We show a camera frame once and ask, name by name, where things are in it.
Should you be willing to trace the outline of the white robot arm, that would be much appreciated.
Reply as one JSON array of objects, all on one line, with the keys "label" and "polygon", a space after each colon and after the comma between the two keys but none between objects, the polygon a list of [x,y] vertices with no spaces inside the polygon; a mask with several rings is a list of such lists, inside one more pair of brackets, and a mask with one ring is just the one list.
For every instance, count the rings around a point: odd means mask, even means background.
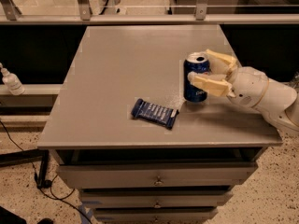
[{"label": "white robot arm", "polygon": [[253,67],[238,66],[237,58],[210,49],[193,52],[186,61],[207,65],[203,73],[187,72],[190,85],[260,112],[278,130],[299,133],[299,98],[295,88],[275,81]]}]

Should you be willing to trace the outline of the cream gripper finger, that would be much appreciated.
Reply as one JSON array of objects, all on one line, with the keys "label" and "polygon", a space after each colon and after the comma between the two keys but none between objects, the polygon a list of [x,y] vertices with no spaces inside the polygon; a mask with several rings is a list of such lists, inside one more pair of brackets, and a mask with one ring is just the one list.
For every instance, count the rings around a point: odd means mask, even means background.
[{"label": "cream gripper finger", "polygon": [[218,53],[211,49],[206,50],[206,55],[210,63],[210,72],[212,75],[229,78],[238,68],[237,58],[234,56]]},{"label": "cream gripper finger", "polygon": [[210,95],[216,97],[228,96],[235,98],[233,85],[228,81],[228,78],[225,79],[217,75],[190,72],[187,75],[187,79],[195,88],[203,90]]}]

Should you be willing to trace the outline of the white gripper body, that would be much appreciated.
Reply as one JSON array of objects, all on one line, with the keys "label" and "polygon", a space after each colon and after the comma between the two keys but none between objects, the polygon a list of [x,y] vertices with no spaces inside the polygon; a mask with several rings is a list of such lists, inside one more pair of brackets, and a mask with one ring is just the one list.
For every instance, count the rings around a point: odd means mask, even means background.
[{"label": "white gripper body", "polygon": [[233,94],[228,99],[235,105],[254,107],[263,98],[268,85],[269,78],[255,68],[246,66],[236,69],[229,79],[232,84]]}]

